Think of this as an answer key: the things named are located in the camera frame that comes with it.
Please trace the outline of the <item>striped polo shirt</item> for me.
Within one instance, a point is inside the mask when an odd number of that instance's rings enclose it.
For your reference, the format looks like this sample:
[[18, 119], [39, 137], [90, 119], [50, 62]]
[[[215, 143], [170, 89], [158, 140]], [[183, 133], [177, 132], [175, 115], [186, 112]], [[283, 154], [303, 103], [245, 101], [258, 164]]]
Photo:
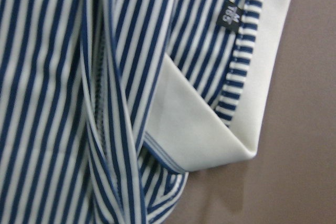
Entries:
[[1, 223], [162, 223], [253, 158], [290, 0], [1, 0]]

